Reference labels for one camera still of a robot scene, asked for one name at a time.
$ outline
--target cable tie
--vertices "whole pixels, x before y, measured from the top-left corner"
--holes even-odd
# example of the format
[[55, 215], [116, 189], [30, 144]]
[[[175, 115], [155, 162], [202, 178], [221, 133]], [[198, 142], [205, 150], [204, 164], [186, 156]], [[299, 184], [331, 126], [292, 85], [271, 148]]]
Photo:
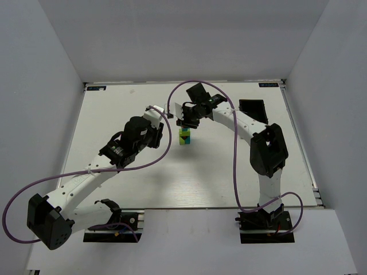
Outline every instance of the cable tie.
[[85, 170], [88, 172], [88, 175], [96, 176], [91, 170], [91, 166], [88, 166], [88, 168], [85, 168]]
[[239, 111], [239, 108], [231, 108], [230, 112], [228, 112], [228, 116], [230, 116], [233, 112]]

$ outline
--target black label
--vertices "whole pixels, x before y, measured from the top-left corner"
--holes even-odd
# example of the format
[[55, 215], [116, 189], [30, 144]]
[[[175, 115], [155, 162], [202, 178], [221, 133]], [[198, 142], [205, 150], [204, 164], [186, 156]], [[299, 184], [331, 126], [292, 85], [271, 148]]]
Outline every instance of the black label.
[[279, 87], [278, 83], [259, 83], [260, 88]]
[[87, 87], [87, 91], [105, 91], [106, 86], [89, 86]]
[[214, 102], [216, 100], [218, 100], [219, 98], [217, 96], [212, 96], [212, 98], [209, 99], [209, 102]]

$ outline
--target sticker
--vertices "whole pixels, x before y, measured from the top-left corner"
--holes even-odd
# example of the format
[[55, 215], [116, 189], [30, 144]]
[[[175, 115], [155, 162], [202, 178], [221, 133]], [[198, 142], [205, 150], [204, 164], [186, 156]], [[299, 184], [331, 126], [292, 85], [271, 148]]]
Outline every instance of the sticker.
[[105, 91], [106, 86], [88, 86], [87, 91]]
[[217, 96], [212, 96], [210, 99], [209, 99], [209, 102], [212, 103], [216, 100], [218, 100], [219, 98]]
[[113, 147], [112, 149], [114, 149], [114, 153], [115, 154], [117, 154], [117, 155], [119, 155], [122, 151], [123, 151], [123, 148], [121, 148], [121, 147]]
[[278, 83], [259, 83], [260, 88], [279, 87]]

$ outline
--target stacked blocks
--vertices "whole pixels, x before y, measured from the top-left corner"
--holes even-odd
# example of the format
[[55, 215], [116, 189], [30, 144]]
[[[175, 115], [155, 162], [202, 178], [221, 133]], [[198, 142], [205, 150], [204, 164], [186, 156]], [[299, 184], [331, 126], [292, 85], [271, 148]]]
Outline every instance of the stacked blocks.
[[179, 144], [190, 144], [190, 128], [181, 128], [179, 130]]

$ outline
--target gray wall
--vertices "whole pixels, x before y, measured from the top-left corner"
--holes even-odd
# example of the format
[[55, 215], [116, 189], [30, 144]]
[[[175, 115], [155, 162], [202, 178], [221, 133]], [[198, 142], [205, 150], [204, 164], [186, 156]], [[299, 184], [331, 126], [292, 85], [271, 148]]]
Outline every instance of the gray wall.
[[[83, 95], [83, 85], [37, 0], [0, 4], [0, 209], [39, 178], [58, 174]], [[44, 183], [21, 195], [8, 224], [18, 238], [26, 227], [28, 199], [45, 194]], [[23, 274], [30, 245], [9, 240], [0, 230], [0, 273]]]
[[40, 0], [85, 82], [285, 78], [327, 2]]
[[329, 2], [287, 89], [321, 196], [367, 274], [367, 1]]

